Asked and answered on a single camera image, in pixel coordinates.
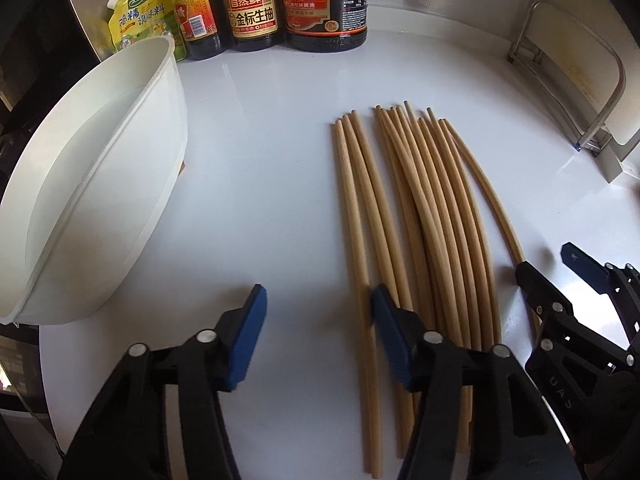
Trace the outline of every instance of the white bowl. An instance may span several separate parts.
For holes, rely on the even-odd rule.
[[[98,309],[151,236],[187,145],[172,38],[110,57],[55,105],[0,203],[0,322]]]

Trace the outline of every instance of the silver rivet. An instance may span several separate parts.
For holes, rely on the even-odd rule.
[[[505,345],[496,345],[492,351],[495,355],[503,359],[506,359],[511,355],[511,351]]]
[[[218,337],[218,334],[213,332],[213,330],[200,330],[196,339],[201,343],[211,343],[215,338]]]
[[[135,343],[129,347],[129,355],[131,357],[140,357],[146,353],[146,345]]]
[[[432,345],[439,345],[440,343],[442,343],[442,340],[444,339],[440,332],[436,332],[434,330],[431,330],[429,332],[425,332],[424,335],[422,336],[422,338],[427,343],[431,343]]]

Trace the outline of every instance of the table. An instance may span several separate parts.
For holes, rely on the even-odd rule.
[[[417,34],[372,30],[360,49],[308,54],[278,46],[180,64],[189,107],[186,168],[142,255],[95,314],[40,331],[52,423],[66,449],[129,345],[183,343],[269,295],[246,380],[222,394],[245,480],[369,478],[362,472],[350,246],[330,125],[356,108],[411,100],[449,118],[497,189],[529,261],[579,319],[624,344],[603,300],[565,268],[572,241],[601,262],[640,265],[638,196],[608,186],[577,153],[504,57]],[[530,352],[522,297],[484,203],[504,342]],[[390,380],[380,353],[384,478],[398,474]],[[170,436],[176,431],[170,421]],[[176,480],[184,469],[174,470]]]

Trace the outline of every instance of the blue gripper pad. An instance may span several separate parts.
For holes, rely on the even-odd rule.
[[[562,262],[598,294],[612,292],[609,273],[583,250],[569,242],[562,246],[560,256]]]
[[[398,314],[402,315],[404,311],[395,306],[386,286],[377,286],[371,293],[373,322],[382,339],[386,357],[396,380],[408,388],[412,380],[411,347],[403,334],[401,318]]]
[[[223,378],[225,391],[235,390],[246,377],[266,314],[267,289],[254,285],[242,308],[220,316],[215,331],[228,351],[228,373]]]

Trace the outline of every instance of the glass bottle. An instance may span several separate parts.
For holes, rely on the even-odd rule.
[[[175,15],[191,59],[207,59],[231,46],[223,0],[173,0]]]
[[[279,0],[225,0],[236,50],[252,52],[281,43]]]

